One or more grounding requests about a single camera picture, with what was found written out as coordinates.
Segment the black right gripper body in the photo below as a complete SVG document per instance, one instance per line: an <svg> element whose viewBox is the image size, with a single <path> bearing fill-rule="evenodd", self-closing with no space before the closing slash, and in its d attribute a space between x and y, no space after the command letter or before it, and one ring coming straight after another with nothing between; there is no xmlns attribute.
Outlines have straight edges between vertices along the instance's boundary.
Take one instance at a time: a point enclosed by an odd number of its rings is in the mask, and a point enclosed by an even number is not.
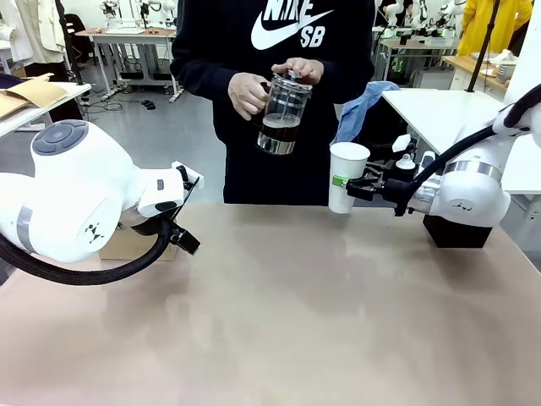
<svg viewBox="0 0 541 406"><path fill-rule="evenodd" d="M409 182L388 178L377 184L374 192L390 203L407 204L409 202Z"/></svg>

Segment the person's right hand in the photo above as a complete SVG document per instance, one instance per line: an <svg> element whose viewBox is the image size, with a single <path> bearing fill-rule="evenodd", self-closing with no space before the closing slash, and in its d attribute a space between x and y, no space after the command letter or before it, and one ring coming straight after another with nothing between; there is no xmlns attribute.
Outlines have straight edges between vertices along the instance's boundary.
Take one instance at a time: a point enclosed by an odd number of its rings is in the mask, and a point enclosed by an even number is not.
<svg viewBox="0 0 541 406"><path fill-rule="evenodd" d="M227 94L235 111L246 121L265 110L270 82L264 77L236 73L229 81Z"/></svg>

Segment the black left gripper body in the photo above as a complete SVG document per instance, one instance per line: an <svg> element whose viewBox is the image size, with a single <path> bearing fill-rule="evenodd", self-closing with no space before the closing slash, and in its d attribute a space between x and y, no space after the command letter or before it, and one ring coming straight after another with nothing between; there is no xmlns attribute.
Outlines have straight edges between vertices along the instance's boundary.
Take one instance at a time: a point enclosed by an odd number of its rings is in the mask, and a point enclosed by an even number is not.
<svg viewBox="0 0 541 406"><path fill-rule="evenodd" d="M174 228L169 241L190 255L195 255L200 247L200 241L184 228Z"/></svg>

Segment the person's left hand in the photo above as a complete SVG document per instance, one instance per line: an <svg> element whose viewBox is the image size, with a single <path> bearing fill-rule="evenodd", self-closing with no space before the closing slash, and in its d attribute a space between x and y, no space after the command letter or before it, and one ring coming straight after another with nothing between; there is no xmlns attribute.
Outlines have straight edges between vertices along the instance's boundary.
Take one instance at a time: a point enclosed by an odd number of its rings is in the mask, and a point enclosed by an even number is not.
<svg viewBox="0 0 541 406"><path fill-rule="evenodd" d="M275 74L284 74L291 70L302 83L317 85L325 72L325 66L315 59L289 58L285 63L274 64L271 70Z"/></svg>

